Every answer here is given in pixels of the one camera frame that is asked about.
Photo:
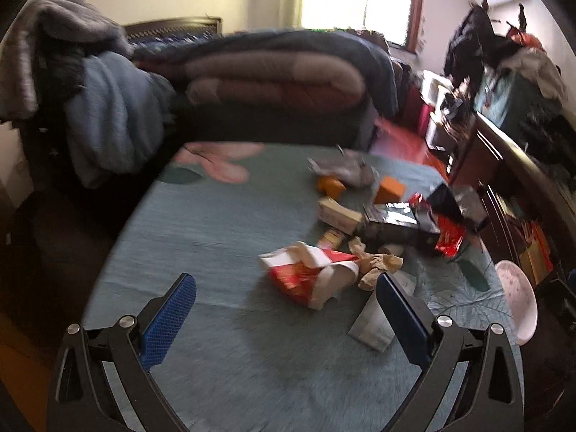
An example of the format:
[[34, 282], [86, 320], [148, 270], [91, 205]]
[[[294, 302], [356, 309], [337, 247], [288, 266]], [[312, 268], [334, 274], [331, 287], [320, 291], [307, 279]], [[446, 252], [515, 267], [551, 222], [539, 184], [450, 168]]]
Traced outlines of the white paper wrapper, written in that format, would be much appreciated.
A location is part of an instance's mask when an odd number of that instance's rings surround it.
[[347, 334], [380, 353], [386, 351], [391, 344], [395, 333], [378, 303], [376, 291], [371, 293]]

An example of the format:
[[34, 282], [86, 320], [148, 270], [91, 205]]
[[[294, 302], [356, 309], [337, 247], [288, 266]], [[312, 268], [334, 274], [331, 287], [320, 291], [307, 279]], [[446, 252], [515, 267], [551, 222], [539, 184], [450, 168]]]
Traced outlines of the brown paper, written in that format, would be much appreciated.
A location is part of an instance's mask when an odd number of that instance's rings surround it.
[[375, 289], [378, 277], [383, 272], [395, 273], [403, 265], [403, 259], [391, 253], [368, 253], [359, 237], [353, 237], [347, 244], [351, 254], [357, 258], [357, 286], [365, 292]]

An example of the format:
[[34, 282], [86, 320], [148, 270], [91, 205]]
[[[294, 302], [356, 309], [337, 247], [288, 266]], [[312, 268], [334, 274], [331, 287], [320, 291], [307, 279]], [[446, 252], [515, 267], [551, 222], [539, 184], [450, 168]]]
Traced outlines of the black red snack packet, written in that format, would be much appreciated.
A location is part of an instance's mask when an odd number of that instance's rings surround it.
[[406, 202], [370, 205], [364, 209], [355, 235], [372, 246], [414, 247], [434, 256], [454, 258], [469, 234], [486, 226], [488, 213], [470, 186], [436, 186]]

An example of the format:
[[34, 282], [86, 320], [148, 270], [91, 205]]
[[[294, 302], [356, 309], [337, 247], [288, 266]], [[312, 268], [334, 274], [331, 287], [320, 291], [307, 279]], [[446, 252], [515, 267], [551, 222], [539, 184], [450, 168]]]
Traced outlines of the red white bag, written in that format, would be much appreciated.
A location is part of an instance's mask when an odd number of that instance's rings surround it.
[[259, 260], [281, 293], [316, 311], [337, 293], [352, 286], [359, 273], [356, 256], [303, 242], [263, 253]]

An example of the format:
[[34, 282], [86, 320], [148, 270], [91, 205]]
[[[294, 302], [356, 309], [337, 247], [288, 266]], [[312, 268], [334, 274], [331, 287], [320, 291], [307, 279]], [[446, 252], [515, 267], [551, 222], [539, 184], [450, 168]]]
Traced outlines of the beige small carton box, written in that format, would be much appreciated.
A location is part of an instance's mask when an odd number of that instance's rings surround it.
[[363, 220], [363, 214], [340, 205], [330, 197], [317, 201], [318, 219], [346, 235], [354, 235]]

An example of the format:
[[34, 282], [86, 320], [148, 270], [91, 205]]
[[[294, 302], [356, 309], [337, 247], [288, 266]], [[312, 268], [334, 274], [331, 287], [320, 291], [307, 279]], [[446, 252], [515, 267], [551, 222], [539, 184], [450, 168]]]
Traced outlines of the orange foam cube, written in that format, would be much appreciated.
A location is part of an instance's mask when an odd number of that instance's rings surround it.
[[334, 176], [320, 176], [317, 180], [316, 187], [319, 193], [338, 201], [347, 187]]
[[375, 205], [400, 202], [407, 186], [392, 176], [384, 176], [373, 198]]

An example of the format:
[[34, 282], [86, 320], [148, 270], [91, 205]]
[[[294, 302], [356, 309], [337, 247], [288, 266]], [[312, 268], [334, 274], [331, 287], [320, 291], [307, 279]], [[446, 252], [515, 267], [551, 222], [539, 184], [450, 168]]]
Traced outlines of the grey paper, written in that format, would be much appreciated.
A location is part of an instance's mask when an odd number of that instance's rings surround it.
[[339, 148], [336, 155], [309, 157], [307, 162], [310, 170], [317, 176], [330, 176], [353, 188], [371, 186], [378, 179], [376, 170], [355, 151], [345, 152]]

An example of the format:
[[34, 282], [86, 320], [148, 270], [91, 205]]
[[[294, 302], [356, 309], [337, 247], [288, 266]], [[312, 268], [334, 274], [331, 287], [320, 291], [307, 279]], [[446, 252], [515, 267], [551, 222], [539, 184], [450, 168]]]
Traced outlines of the pink floral trash bin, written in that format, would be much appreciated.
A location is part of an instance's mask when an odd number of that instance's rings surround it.
[[538, 324], [538, 306], [534, 290], [525, 273], [510, 260], [501, 260], [495, 269], [516, 326], [519, 345], [527, 344]]

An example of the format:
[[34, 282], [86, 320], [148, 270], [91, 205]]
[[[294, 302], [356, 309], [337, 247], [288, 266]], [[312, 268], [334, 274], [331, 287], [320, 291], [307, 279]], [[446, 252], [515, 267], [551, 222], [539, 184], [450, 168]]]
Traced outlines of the green floral table cloth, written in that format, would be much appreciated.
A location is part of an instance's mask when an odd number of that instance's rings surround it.
[[375, 351], [350, 335], [369, 300], [357, 287], [321, 310], [290, 300], [260, 261], [323, 229], [310, 158], [330, 148], [268, 144], [241, 158], [244, 183], [172, 165], [148, 191], [103, 267], [84, 313], [111, 326], [182, 273], [194, 306], [151, 373], [191, 431], [379, 431], [419, 369], [393, 341]]

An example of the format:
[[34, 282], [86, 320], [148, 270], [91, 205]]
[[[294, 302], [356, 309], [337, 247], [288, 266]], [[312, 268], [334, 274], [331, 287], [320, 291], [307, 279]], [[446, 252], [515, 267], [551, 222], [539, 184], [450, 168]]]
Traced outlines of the dark wooden cabinet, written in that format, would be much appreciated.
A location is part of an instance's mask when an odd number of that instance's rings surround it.
[[575, 212], [558, 184], [504, 132], [480, 114], [464, 152], [449, 174], [452, 185], [476, 189], [488, 213], [480, 231], [492, 260], [520, 263], [529, 245], [524, 232], [536, 223], [550, 249], [551, 274], [545, 279], [569, 282], [575, 269]]

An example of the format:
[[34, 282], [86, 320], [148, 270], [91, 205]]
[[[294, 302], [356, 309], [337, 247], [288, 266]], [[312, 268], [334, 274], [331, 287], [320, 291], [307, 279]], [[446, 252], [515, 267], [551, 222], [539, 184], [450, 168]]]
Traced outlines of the grey blue clothes pile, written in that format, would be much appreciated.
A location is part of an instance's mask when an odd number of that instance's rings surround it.
[[85, 186], [158, 151], [175, 91], [138, 68], [125, 29], [86, 0], [33, 0], [1, 52], [1, 120], [63, 151]]

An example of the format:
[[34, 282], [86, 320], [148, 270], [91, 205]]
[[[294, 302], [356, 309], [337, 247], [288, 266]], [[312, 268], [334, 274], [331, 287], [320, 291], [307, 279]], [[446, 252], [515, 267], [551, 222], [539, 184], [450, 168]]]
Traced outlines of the hanging dark clothes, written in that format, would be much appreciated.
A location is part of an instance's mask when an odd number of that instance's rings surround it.
[[458, 88], [469, 79], [469, 89], [480, 86], [484, 66], [495, 68], [520, 48], [508, 37], [497, 35], [487, 12], [471, 5], [448, 44], [443, 73]]

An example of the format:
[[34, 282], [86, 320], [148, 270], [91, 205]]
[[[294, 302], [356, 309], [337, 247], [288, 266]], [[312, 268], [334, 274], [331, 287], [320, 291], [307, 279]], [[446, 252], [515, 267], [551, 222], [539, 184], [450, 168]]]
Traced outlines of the folded quilt pile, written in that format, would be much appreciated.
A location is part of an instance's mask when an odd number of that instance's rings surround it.
[[193, 105], [334, 113], [371, 99], [384, 117], [398, 112], [388, 52], [344, 31], [264, 30], [141, 43], [134, 60], [177, 83]]

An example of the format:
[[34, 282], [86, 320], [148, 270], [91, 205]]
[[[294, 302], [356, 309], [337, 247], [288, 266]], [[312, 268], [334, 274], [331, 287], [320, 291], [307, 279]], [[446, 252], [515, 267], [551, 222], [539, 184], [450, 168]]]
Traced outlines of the dark wooden bed headboard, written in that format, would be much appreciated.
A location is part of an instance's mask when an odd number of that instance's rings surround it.
[[214, 36], [222, 33], [222, 19], [219, 17], [157, 19], [128, 24], [124, 26], [124, 29], [131, 42], [172, 35], [209, 34]]

